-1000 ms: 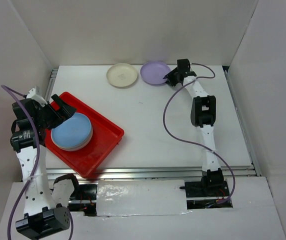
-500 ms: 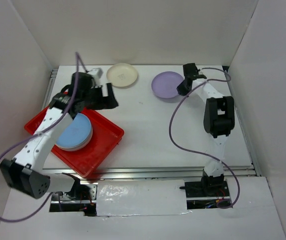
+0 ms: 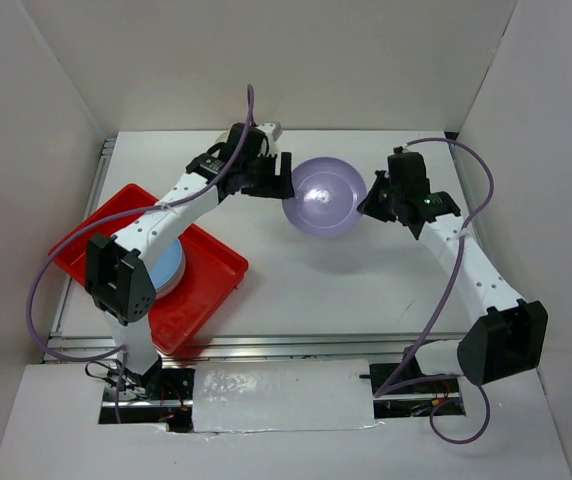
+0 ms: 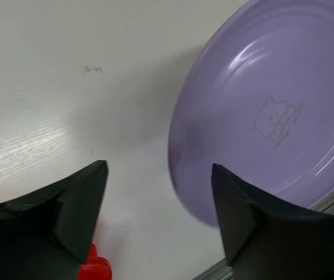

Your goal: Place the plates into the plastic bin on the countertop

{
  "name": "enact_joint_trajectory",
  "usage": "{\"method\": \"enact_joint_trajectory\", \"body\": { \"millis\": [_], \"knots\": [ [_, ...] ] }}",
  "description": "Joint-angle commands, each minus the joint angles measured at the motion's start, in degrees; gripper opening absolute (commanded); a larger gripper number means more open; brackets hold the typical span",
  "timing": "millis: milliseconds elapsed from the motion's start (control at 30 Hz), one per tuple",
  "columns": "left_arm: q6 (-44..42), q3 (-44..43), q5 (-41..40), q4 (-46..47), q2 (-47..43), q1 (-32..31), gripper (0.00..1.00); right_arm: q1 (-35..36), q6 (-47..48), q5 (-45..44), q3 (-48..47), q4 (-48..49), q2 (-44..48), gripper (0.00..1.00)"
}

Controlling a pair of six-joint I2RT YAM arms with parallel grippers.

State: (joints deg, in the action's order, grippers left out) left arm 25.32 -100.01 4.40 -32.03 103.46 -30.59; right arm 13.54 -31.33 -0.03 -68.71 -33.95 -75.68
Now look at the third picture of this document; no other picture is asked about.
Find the purple plate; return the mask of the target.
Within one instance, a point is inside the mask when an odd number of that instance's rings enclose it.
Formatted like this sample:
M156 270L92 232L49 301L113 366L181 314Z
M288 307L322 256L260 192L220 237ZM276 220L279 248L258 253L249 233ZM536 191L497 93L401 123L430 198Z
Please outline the purple plate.
M362 175L334 157L304 161L292 171L294 196L282 201L287 220L299 231L320 238L347 234L360 221L357 207L367 188Z

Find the blue plate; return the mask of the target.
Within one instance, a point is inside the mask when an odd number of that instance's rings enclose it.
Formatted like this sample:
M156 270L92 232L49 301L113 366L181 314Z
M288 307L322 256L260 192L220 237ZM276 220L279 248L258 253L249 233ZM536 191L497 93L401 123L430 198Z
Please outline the blue plate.
M157 299L167 296L178 286L184 276L185 268L184 249L180 240L175 239L149 272Z

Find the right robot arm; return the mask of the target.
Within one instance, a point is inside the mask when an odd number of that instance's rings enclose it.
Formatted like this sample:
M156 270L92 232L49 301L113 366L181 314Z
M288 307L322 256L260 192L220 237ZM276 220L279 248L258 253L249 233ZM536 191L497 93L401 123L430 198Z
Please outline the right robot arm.
M427 325L377 396L391 391L401 378L408 389L421 392L436 376L462 376L483 386L539 366L547 310L539 301L526 300L502 277L470 232L473 218L462 215L452 196L432 191L420 153L395 148L358 210L407 227L449 276ZM470 328L460 340L430 340L452 293L460 295Z

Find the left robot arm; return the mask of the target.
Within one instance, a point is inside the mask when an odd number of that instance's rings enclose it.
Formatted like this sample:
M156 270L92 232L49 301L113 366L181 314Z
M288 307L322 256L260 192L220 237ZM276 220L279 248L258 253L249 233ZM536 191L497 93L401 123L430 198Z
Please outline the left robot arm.
M152 341L149 313L157 299L152 271L197 219L236 193L289 199L291 157L277 154L279 123L236 123L227 138L196 156L177 183L117 232L87 242L85 289L103 312L120 352L119 378L142 399L162 390L162 360Z

